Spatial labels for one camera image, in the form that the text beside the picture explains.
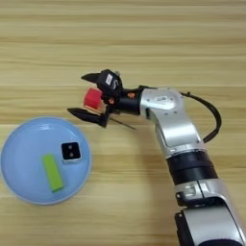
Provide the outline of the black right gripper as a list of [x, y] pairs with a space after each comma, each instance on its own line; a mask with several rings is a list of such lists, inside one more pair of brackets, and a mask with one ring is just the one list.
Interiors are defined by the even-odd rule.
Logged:
[[[99, 73], [87, 73], [82, 76], [81, 79], [97, 84], [99, 82], [99, 77]], [[106, 127], [112, 113], [140, 115], [140, 99], [142, 91], [142, 86], [135, 89], [122, 88], [118, 93], [112, 92], [109, 89], [103, 89], [101, 99], [106, 105], [104, 113], [96, 114], [79, 108], [69, 108], [68, 111], [83, 121]]]

